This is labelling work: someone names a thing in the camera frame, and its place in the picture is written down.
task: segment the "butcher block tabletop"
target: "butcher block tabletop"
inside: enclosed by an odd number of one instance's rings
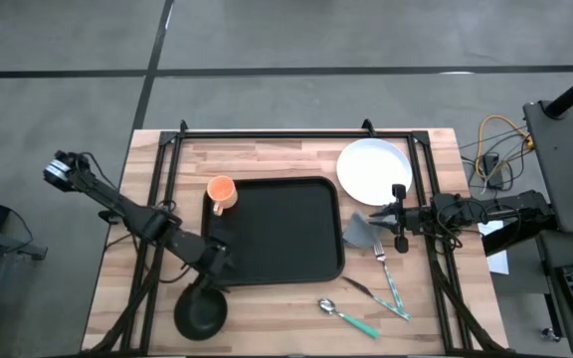
[[[469,195],[455,132],[450,128],[422,129],[430,133],[440,189],[443,193]],[[161,130],[136,130],[124,168],[120,191],[134,202],[145,205],[149,193],[158,138]],[[200,234],[203,195],[207,182],[216,175],[234,179],[324,176],[337,189],[342,227],[356,210],[371,214],[377,210],[358,203],[341,187],[335,164],[341,150],[355,139],[185,139],[175,181],[174,214],[183,220],[182,229]],[[408,155],[405,139],[386,139]],[[418,146],[420,167],[427,197],[432,197],[424,153]],[[163,198],[171,146],[165,155],[159,187]],[[418,206],[411,187],[406,207]],[[127,233],[125,227],[110,229],[107,241]],[[386,233],[382,243],[387,264],[397,283],[408,322],[338,277],[332,281],[231,287],[225,293],[229,314],[224,327],[214,337],[191,341],[175,328],[173,308],[183,289],[195,277],[190,272],[177,282],[158,286],[150,355],[406,355],[444,353],[435,295],[424,239],[409,236],[410,250],[399,254],[394,236]],[[499,344],[507,341],[496,296],[477,234],[460,236],[464,246],[455,259],[464,301],[481,326]],[[347,275],[363,283],[385,300],[394,302],[381,263],[372,250],[345,249]],[[127,304],[136,253],[130,239],[109,248],[100,266],[83,347],[97,344],[114,324]],[[182,262],[165,252],[161,278],[181,273]],[[376,328],[374,340],[337,316],[328,316],[317,305],[322,297],[331,298],[342,311]],[[142,323],[142,304],[137,315],[132,344],[137,346]],[[461,347],[457,319],[448,303],[448,317],[455,347]]]

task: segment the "white dinner plate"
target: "white dinner plate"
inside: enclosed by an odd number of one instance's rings
[[[337,177],[355,200],[373,206],[395,202],[393,184],[413,182],[406,155],[394,144],[381,139],[360,139],[348,144],[337,159]]]

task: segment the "spoon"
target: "spoon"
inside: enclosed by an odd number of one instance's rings
[[[375,330],[375,328],[370,327],[351,316],[348,316],[342,312],[337,311],[337,308],[335,308],[335,303],[333,303],[332,300],[328,298],[322,298],[318,303],[319,303],[319,308],[321,308],[322,311],[324,311],[326,314],[332,315],[333,313],[337,313],[338,316],[344,318],[345,321],[352,324],[360,331],[368,334],[371,338],[374,339],[379,338],[379,332]]]

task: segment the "black serving tray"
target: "black serving tray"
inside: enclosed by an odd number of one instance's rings
[[[232,265],[222,285],[316,282],[344,268],[337,190],[324,177],[236,180],[238,201],[221,217],[203,200],[202,236],[224,231]]]

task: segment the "orange cup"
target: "orange cup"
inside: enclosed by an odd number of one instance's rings
[[[219,175],[209,181],[207,195],[214,202],[214,214],[218,216],[223,214],[223,210],[233,207],[238,200],[234,179],[225,175]]]

